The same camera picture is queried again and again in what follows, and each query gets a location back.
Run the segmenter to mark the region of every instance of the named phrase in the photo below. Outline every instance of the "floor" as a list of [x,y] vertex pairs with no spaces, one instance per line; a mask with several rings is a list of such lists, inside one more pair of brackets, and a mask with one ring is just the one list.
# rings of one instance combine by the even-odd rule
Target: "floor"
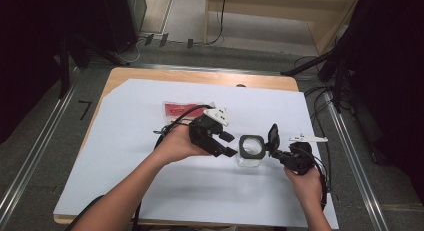
[[[216,46],[195,46],[187,49],[186,40],[193,38],[201,40],[200,18],[203,10],[194,14],[189,21],[184,21],[185,3],[187,0],[172,0],[169,15],[163,25],[162,33],[169,33],[169,42],[160,47],[160,40],[153,40],[150,45],[132,47],[122,54],[126,59],[139,58],[131,63],[138,67],[146,64],[179,65],[187,67],[210,67],[227,69],[229,72],[250,70],[256,74],[279,75],[279,71],[288,71],[296,63],[300,65],[316,56],[312,46],[312,39],[308,36],[303,24],[288,20],[257,20],[261,23],[261,32],[282,30],[284,35],[267,35],[267,42],[253,31],[244,34],[236,32],[237,27],[249,25],[248,18],[224,16],[225,23],[233,24],[240,21],[240,26],[228,27],[224,23],[224,41]],[[191,2],[192,6],[201,6],[201,3]],[[216,14],[210,14],[210,20],[216,19]],[[211,39],[216,35],[212,31],[218,26],[211,23]],[[14,212],[5,226],[0,230],[63,230],[64,226],[54,223],[52,210],[66,183],[67,176],[78,153],[84,138],[89,121],[98,103],[104,83],[110,70],[113,68],[101,57],[91,54],[92,62],[87,69],[81,69],[75,91],[70,97],[69,105],[57,124],[56,131],[43,151],[39,163],[32,174],[20,201],[14,206]],[[316,78],[317,70],[311,68],[298,75],[296,80],[301,91],[322,85]],[[49,90],[39,104],[25,118],[15,133],[5,143],[0,145],[0,193],[5,194],[14,177],[19,172],[44,123],[57,104],[59,84]],[[313,113],[313,103],[317,94],[307,99],[310,113]],[[81,119],[86,105],[79,101],[91,101],[92,107],[87,115]],[[366,172],[370,185],[379,201],[389,230],[422,230],[424,227],[424,208],[419,202],[409,179],[396,167],[379,166],[373,163],[366,142],[355,117],[350,112],[343,112],[345,124],[355,144],[357,155]],[[356,180],[349,168],[343,145],[334,128],[328,110],[320,113],[320,118],[330,139],[331,160],[333,163],[333,191],[336,213],[341,230],[385,230],[373,226],[363,197],[358,190]],[[320,130],[314,125],[316,134]],[[325,148],[320,146],[322,156],[325,157]]]

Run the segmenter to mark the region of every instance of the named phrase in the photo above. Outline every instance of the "wooden table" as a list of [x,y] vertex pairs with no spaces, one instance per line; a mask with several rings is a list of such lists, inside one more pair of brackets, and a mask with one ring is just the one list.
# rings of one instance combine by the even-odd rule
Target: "wooden table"
[[[260,76],[250,74],[235,74],[223,72],[201,72],[201,71],[173,71],[164,69],[139,69],[139,68],[115,68],[111,71],[108,81],[105,85],[101,100],[109,94],[114,88],[120,86],[128,79],[149,79],[161,81],[176,81],[203,83],[214,85],[236,86],[243,84],[246,87],[276,89],[286,91],[298,91],[296,81],[290,77],[282,76]],[[93,119],[91,120],[89,129],[84,138],[84,146],[88,134],[90,133],[93,121],[99,111],[100,103],[97,105]],[[60,224],[69,224],[75,216],[54,215],[54,220]]]
[[[357,1],[226,0],[225,12],[306,21],[318,53],[323,54],[328,51],[343,25],[348,24]],[[222,2],[223,0],[206,0],[204,23],[205,43],[208,42],[208,13],[209,11],[220,12]]]

